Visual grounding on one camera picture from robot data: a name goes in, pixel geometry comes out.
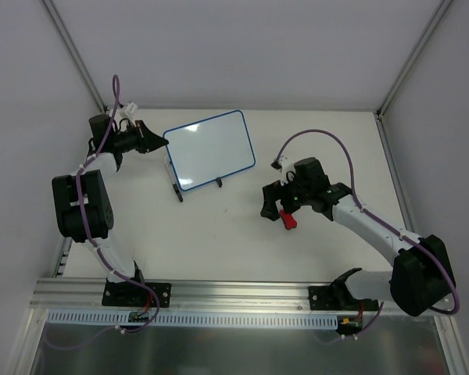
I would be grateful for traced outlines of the red whiteboard eraser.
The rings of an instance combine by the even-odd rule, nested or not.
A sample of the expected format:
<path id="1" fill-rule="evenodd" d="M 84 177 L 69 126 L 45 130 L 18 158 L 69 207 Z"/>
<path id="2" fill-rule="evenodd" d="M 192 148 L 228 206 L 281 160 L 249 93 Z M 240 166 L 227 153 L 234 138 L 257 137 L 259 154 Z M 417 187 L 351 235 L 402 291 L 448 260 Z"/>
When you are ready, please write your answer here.
<path id="1" fill-rule="evenodd" d="M 282 209 L 279 211 L 279 215 L 286 230 L 293 230 L 297 228 L 297 222 L 291 213 L 287 213 Z"/>

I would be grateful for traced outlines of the blue framed whiteboard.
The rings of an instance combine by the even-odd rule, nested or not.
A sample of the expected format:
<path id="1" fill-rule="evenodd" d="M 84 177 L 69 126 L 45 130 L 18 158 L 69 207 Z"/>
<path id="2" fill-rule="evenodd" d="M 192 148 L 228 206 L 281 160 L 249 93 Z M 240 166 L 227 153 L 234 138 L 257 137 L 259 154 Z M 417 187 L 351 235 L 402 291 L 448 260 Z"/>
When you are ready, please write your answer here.
<path id="1" fill-rule="evenodd" d="M 178 187 L 191 191 L 256 165 L 244 113 L 225 112 L 163 132 Z"/>

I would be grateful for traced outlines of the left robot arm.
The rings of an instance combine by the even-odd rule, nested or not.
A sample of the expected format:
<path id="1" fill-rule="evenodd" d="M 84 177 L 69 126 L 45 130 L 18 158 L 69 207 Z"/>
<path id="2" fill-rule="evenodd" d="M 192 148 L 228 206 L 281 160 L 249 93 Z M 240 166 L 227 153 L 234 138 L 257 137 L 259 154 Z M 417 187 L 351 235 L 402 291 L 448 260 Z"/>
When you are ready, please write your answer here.
<path id="1" fill-rule="evenodd" d="M 89 119 L 92 137 L 85 161 L 77 170 L 52 179 L 55 216 L 65 238 L 82 244 L 105 270 L 106 281 L 120 284 L 120 296 L 129 305 L 143 303 L 147 296 L 142 272 L 115 234 L 113 207 L 105 179 L 116 174 L 124 154 L 154 152 L 169 141 L 152 132 L 142 120 L 128 120 L 120 129 L 107 114 Z"/>

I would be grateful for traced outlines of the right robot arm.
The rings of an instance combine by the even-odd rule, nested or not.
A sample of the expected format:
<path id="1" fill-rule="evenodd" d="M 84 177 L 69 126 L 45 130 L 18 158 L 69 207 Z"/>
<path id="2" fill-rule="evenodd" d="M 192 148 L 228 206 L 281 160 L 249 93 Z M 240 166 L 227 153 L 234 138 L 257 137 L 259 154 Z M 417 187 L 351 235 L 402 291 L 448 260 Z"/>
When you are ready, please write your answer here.
<path id="1" fill-rule="evenodd" d="M 263 218 L 282 220 L 291 230 L 296 227 L 293 213 L 309 206 L 351 230 L 392 268 L 389 272 L 348 270 L 319 294 L 321 301 L 335 303 L 340 309 L 353 309 L 361 302 L 391 301 L 406 314 L 419 316 L 427 310 L 441 313 L 437 303 L 456 296 L 456 281 L 440 238 L 396 228 L 368 211 L 352 188 L 343 183 L 331 184 L 314 157 L 298 162 L 281 157 L 271 166 L 281 176 L 263 187 Z"/>

